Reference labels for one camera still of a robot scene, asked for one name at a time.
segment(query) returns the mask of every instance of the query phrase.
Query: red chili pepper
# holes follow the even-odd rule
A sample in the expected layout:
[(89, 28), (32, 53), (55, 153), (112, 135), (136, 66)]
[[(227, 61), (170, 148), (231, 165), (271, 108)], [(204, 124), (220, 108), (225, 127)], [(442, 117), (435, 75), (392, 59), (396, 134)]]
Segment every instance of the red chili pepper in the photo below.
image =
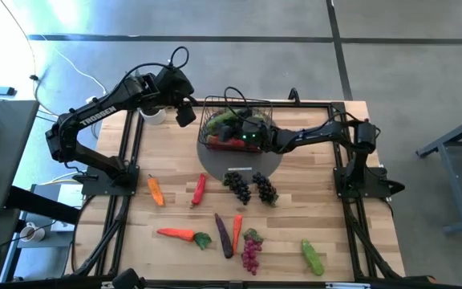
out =
[(206, 176), (201, 174), (199, 181), (197, 181), (196, 191), (193, 193), (192, 205), (190, 208), (193, 208), (196, 205), (199, 205), (202, 200), (202, 194), (205, 192), (206, 186)]

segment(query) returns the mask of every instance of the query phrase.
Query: red grapes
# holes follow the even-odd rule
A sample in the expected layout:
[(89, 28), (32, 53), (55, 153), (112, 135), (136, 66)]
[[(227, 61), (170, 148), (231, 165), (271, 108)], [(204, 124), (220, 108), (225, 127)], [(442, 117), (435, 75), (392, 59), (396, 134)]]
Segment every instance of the red grapes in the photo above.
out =
[(247, 271), (251, 272), (253, 275), (256, 275), (257, 268), (260, 265), (260, 263), (256, 260), (256, 252), (261, 252), (261, 244), (263, 243), (263, 240), (261, 238), (255, 238), (252, 234), (244, 234), (244, 238), (245, 247), (244, 252), (241, 255), (241, 261)]

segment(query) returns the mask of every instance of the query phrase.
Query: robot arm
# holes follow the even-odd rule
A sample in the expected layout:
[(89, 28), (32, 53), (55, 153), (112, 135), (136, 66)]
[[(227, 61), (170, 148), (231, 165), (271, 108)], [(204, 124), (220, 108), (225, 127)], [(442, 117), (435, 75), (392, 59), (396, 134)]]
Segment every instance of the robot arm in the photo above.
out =
[(149, 111), (155, 108), (174, 107), (177, 109), (177, 122), (181, 127), (196, 119), (189, 99), (193, 87), (179, 67), (171, 64), (160, 65), (158, 75), (136, 75), (128, 77), (136, 68), (129, 71), (117, 86), (106, 96), (96, 99), (78, 109), (71, 108), (59, 116), (51, 130), (46, 132), (47, 145), (54, 160), (62, 163), (79, 161), (85, 165), (105, 172), (112, 180), (119, 182), (127, 174), (124, 160), (119, 157), (106, 157), (77, 141), (78, 132), (121, 110), (141, 108)]

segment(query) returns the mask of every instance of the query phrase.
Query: plastic carrot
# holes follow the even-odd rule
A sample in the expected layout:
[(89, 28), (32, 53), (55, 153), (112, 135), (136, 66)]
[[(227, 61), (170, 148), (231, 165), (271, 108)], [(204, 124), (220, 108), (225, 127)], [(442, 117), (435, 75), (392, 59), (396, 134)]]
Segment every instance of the plastic carrot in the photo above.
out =
[(164, 228), (158, 229), (158, 234), (162, 234), (169, 237), (177, 237), (183, 239), (185, 241), (193, 241), (193, 236), (196, 234), (192, 230), (182, 230), (182, 229), (172, 229), (172, 228)]
[(192, 204), (190, 208), (193, 208), (196, 205), (199, 205), (202, 200), (202, 195), (205, 193), (205, 186), (206, 186), (206, 176), (201, 174), (199, 177), (199, 181), (197, 181), (196, 191), (193, 193)]
[(159, 206), (165, 206), (164, 195), (161, 194), (160, 185), (158, 185), (158, 181), (151, 175), (149, 175), (148, 178), (148, 186), (149, 190), (151, 191), (152, 198), (156, 204)]
[(240, 230), (241, 230), (241, 221), (244, 219), (244, 216), (242, 215), (236, 215), (234, 216), (234, 222), (233, 222), (233, 253), (237, 253), (237, 247), (238, 247), (238, 239), (240, 237)]
[(163, 228), (156, 231), (158, 234), (162, 234), (169, 237), (176, 237), (185, 241), (195, 241), (201, 250), (204, 250), (208, 244), (212, 242), (212, 239), (206, 233), (195, 233), (192, 230), (182, 230), (173, 228)]

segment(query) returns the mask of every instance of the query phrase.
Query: orange carrot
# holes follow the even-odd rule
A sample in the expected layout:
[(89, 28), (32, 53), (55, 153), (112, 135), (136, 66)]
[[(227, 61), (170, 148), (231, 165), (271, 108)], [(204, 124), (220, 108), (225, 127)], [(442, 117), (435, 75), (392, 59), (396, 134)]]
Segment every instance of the orange carrot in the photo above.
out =
[(148, 178), (148, 185), (149, 185), (149, 190), (151, 191), (152, 198), (158, 204), (159, 206), (164, 206), (164, 195), (161, 194), (160, 190), (160, 185), (158, 185), (158, 181), (149, 175)]
[(185, 241), (193, 241), (193, 236), (196, 234), (192, 230), (182, 230), (182, 229), (172, 229), (172, 228), (163, 228), (156, 231), (158, 234), (162, 234), (169, 237), (177, 237)]
[(244, 219), (242, 215), (234, 216), (233, 222), (233, 253), (237, 253), (238, 247), (238, 239), (240, 238), (240, 230), (241, 230), (241, 221)]

